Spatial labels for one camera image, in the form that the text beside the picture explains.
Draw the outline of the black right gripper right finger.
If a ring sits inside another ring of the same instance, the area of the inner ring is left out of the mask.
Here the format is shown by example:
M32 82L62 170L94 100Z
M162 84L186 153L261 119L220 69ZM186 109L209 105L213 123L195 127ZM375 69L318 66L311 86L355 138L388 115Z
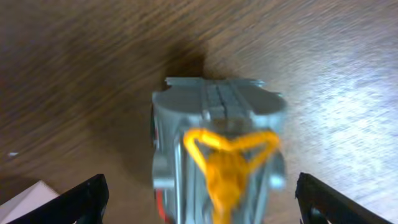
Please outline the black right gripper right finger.
M303 224L392 224L308 173L300 173L295 198Z

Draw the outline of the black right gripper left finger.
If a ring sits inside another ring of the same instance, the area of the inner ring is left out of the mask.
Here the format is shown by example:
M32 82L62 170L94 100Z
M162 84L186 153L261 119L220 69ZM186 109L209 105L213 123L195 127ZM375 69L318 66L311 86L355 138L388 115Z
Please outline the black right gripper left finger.
M96 174L10 224L102 224L109 199L104 174Z

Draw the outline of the fire truck with yellow ladder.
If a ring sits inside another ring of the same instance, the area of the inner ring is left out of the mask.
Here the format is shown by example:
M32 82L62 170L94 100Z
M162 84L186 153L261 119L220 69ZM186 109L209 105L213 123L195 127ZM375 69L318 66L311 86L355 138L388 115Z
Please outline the fire truck with yellow ladder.
M168 77L152 96L152 184L166 223L262 223L286 185L287 104L252 79Z

